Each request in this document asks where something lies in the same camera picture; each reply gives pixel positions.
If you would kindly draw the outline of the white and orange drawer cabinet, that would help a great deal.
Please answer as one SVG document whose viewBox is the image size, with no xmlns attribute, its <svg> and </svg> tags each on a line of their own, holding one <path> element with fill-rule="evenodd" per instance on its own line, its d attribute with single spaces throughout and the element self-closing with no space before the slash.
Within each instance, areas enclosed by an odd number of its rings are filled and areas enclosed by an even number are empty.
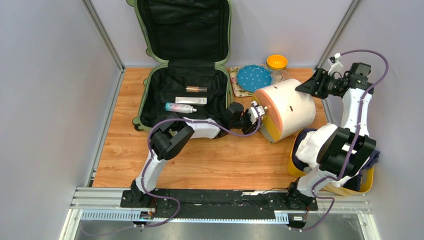
<svg viewBox="0 0 424 240">
<path fill-rule="evenodd" d="M 278 142 L 311 125 L 316 116 L 313 98 L 296 91 L 301 82 L 290 78 L 257 89 L 252 100 L 264 109 L 260 132 L 271 143 Z"/>
</svg>

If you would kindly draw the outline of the brown cosmetic bottle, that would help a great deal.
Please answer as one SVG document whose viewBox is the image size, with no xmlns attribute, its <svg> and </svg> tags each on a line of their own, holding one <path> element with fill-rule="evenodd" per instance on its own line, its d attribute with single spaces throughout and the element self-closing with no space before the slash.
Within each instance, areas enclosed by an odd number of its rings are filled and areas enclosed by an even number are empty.
<svg viewBox="0 0 424 240">
<path fill-rule="evenodd" d="M 185 91 L 188 93 L 207 93 L 208 88 L 202 86 L 187 86 Z"/>
</svg>

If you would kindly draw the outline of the white garment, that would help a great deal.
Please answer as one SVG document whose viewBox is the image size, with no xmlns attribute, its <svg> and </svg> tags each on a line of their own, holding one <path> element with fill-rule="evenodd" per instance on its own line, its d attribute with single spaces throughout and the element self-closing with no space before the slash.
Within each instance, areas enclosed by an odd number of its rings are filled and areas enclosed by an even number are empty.
<svg viewBox="0 0 424 240">
<path fill-rule="evenodd" d="M 289 191 L 312 197 L 328 184 L 344 186 L 364 168 L 376 148 L 376 141 L 358 123 L 352 129 L 328 123 L 302 136 L 293 154 L 308 174 L 299 177 Z"/>
</svg>

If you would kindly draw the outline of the blue pink spray bottle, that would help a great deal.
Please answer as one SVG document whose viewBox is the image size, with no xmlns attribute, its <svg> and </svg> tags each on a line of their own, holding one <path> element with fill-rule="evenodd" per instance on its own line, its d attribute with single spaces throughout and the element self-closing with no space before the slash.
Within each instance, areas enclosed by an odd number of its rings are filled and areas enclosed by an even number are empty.
<svg viewBox="0 0 424 240">
<path fill-rule="evenodd" d="M 167 102 L 165 104 L 165 110 L 174 113 L 192 114 L 196 113 L 197 109 L 191 105 L 183 103 Z"/>
</svg>

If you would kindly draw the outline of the green hard-shell suitcase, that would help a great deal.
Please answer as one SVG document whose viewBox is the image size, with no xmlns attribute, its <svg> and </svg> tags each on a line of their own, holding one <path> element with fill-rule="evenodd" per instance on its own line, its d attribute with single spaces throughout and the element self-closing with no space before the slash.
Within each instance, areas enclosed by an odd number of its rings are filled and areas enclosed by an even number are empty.
<svg viewBox="0 0 424 240">
<path fill-rule="evenodd" d="M 146 54 L 157 66 L 132 123 L 149 131 L 170 113 L 175 97 L 205 97 L 191 119 L 217 119 L 232 101 L 225 68 L 230 54 L 231 4 L 228 0 L 130 0 L 143 33 Z M 187 86 L 207 92 L 186 92 Z"/>
</svg>

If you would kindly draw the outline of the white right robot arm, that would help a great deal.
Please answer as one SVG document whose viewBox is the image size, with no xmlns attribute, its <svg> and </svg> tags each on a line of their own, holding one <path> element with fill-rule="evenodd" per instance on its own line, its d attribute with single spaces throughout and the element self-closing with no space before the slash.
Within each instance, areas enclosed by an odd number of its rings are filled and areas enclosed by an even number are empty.
<svg viewBox="0 0 424 240">
<path fill-rule="evenodd" d="M 291 152 L 291 165 L 309 172 L 291 182 L 284 202 L 289 209 L 308 209 L 317 191 L 332 184 L 341 187 L 357 176 L 371 158 L 376 141 L 367 127 L 368 104 L 374 88 L 368 82 L 371 66 L 354 62 L 341 77 L 336 71 L 318 68 L 312 77 L 296 87 L 299 93 L 325 99 L 342 98 L 341 125 L 328 123 L 317 130 L 298 132 Z"/>
</svg>

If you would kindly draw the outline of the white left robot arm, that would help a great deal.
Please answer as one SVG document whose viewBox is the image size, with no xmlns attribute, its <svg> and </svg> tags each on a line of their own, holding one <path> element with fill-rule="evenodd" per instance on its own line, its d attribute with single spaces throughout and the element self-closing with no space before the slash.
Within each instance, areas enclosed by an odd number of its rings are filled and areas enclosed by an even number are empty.
<svg viewBox="0 0 424 240">
<path fill-rule="evenodd" d="M 236 136 L 234 129 L 241 130 L 241 137 L 256 133 L 265 115 L 265 109 L 252 101 L 245 109 L 239 102 L 233 102 L 218 119 L 192 119 L 173 112 L 165 120 L 158 122 L 147 137 L 148 155 L 146 162 L 133 180 L 129 191 L 122 194 L 123 207 L 148 207 L 153 191 L 165 164 L 175 158 L 191 139 L 219 139 L 228 134 Z"/>
</svg>

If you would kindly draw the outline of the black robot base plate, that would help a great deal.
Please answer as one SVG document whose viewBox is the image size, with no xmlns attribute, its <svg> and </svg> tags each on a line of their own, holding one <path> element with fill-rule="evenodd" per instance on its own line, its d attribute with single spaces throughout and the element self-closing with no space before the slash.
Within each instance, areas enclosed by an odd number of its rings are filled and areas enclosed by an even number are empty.
<svg viewBox="0 0 424 240">
<path fill-rule="evenodd" d="M 313 202 L 309 207 L 289 208 L 285 202 L 284 189 L 270 190 L 224 190 L 224 189 L 169 189 L 157 188 L 148 194 L 124 190 L 121 196 L 122 208 L 147 208 L 154 210 L 154 217 L 177 219 L 218 219 L 218 220 L 270 220 L 275 211 L 316 211 Z"/>
</svg>

